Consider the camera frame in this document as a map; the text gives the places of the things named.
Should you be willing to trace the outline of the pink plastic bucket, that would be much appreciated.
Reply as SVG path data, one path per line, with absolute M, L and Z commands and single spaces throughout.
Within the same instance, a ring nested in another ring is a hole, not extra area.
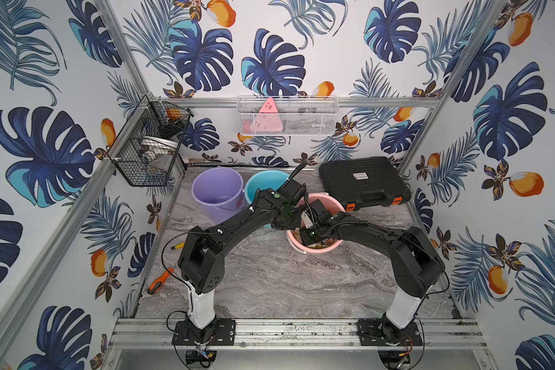
M 308 195 L 308 201 L 310 203 L 314 203 L 316 200 L 320 201 L 323 207 L 328 210 L 332 216 L 345 211 L 345 208 L 343 208 L 343 206 L 334 197 L 331 197 L 328 194 L 312 193 Z M 324 239 L 311 245 L 304 245 L 302 243 L 302 239 L 300 239 L 299 229 L 295 229 L 294 231 L 286 232 L 288 243 L 293 249 L 302 254 L 325 254 L 333 251 L 342 243 L 342 240 L 335 239 L 334 237 L 326 238 L 328 235 L 326 219 L 322 221 L 321 226 L 317 227 L 315 225 L 312 229 L 317 231 L 319 236 L 323 236 Z

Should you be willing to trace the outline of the yellow cleaning cloth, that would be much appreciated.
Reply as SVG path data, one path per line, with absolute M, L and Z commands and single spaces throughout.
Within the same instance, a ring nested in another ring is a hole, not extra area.
M 316 228 L 299 228 L 297 233 L 298 241 L 311 249 L 325 249 L 336 242 L 333 238 L 323 238 Z

